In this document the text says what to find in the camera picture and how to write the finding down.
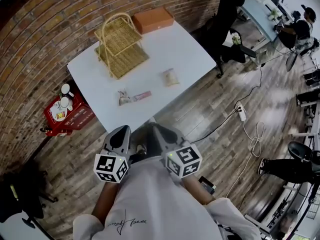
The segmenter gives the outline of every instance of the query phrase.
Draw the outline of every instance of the white cup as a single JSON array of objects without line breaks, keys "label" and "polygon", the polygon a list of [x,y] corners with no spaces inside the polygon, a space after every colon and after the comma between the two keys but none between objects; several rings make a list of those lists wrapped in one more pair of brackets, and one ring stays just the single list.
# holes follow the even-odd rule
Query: white cup
[{"label": "white cup", "polygon": [[70,85],[65,83],[64,85],[62,85],[61,87],[61,92],[62,94],[68,94],[70,95],[71,97],[74,97],[75,95],[73,93],[70,92]]},{"label": "white cup", "polygon": [[62,108],[67,108],[69,111],[72,111],[73,110],[73,102],[71,99],[69,99],[68,97],[62,97],[61,100],[60,100],[60,106]]}]

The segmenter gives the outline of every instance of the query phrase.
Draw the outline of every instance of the power strip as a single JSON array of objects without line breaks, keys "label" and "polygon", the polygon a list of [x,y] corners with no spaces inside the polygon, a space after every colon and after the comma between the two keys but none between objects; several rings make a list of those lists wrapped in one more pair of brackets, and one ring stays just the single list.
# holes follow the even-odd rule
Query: power strip
[{"label": "power strip", "polygon": [[238,111],[239,113],[239,117],[240,117],[240,120],[242,122],[246,121],[247,117],[246,117],[246,111],[245,111],[245,108],[244,106],[238,102],[238,104],[236,105],[236,110]]}]

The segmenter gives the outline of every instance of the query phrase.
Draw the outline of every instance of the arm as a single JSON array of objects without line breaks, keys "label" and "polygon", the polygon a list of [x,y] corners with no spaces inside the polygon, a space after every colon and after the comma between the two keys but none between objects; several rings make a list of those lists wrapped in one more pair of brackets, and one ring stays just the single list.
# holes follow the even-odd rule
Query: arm
[{"label": "arm", "polygon": [[114,205],[118,193],[119,184],[106,182],[92,211],[92,215],[97,217],[102,225],[105,224],[106,217]]},{"label": "arm", "polygon": [[248,221],[228,198],[219,198],[206,206],[219,223],[239,235],[243,240],[261,240],[259,229]]},{"label": "arm", "polygon": [[291,35],[296,35],[296,31],[293,28],[289,28],[289,27],[277,27],[278,31],[282,31],[282,32],[286,32],[288,34]]},{"label": "arm", "polygon": [[200,204],[207,205],[215,198],[201,185],[198,179],[192,174],[182,178],[184,188],[196,199]]}]

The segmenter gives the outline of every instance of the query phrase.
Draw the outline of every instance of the sleeve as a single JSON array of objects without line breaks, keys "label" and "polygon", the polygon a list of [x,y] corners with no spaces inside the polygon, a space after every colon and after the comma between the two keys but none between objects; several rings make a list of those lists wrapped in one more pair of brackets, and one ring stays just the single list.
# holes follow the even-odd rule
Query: sleeve
[{"label": "sleeve", "polygon": [[294,29],[299,38],[307,38],[310,36],[309,25],[304,20],[299,20],[296,23],[292,24],[291,28]]},{"label": "sleeve", "polygon": [[104,226],[97,217],[83,214],[73,221],[73,240],[91,240],[92,237],[104,230]]},{"label": "sleeve", "polygon": [[261,240],[259,229],[248,221],[228,198],[219,198],[206,205],[207,211],[220,224],[230,227],[243,240]]}]

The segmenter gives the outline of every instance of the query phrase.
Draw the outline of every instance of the sneaker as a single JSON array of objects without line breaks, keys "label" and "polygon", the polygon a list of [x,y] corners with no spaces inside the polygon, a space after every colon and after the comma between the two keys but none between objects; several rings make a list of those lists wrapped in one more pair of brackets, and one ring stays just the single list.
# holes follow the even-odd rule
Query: sneaker
[{"label": "sneaker", "polygon": [[143,144],[138,144],[136,146],[135,153],[138,155],[146,155],[147,154],[147,149]]},{"label": "sneaker", "polygon": [[265,163],[266,163],[267,161],[268,161],[267,159],[262,158],[262,160],[261,160],[261,162],[260,162],[260,165],[259,165],[259,167],[258,167],[258,174],[259,174],[260,176],[266,173],[262,168],[265,166]]},{"label": "sneaker", "polygon": [[298,94],[295,95],[295,102],[296,102],[296,105],[297,105],[297,106],[300,106],[300,105],[301,105],[301,102],[300,102],[300,100],[298,99]]}]

